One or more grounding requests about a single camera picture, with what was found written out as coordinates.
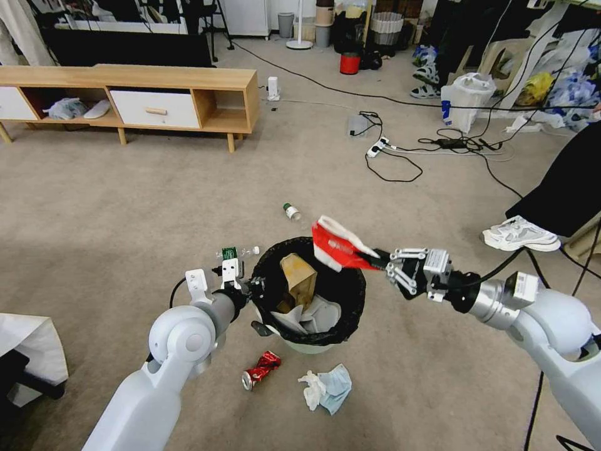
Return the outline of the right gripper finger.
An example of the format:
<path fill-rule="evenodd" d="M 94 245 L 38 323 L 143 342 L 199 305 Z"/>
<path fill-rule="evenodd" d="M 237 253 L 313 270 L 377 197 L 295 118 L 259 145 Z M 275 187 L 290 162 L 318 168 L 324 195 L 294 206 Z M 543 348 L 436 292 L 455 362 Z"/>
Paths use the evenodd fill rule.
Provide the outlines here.
<path fill-rule="evenodd" d="M 389 263 L 403 259 L 425 259 L 427 248 L 397 248 L 393 252 L 382 249 L 355 249 L 354 254 L 367 263 Z"/>
<path fill-rule="evenodd" d="M 420 261 L 366 261 L 361 269 L 381 271 L 403 295 L 419 295 Z"/>

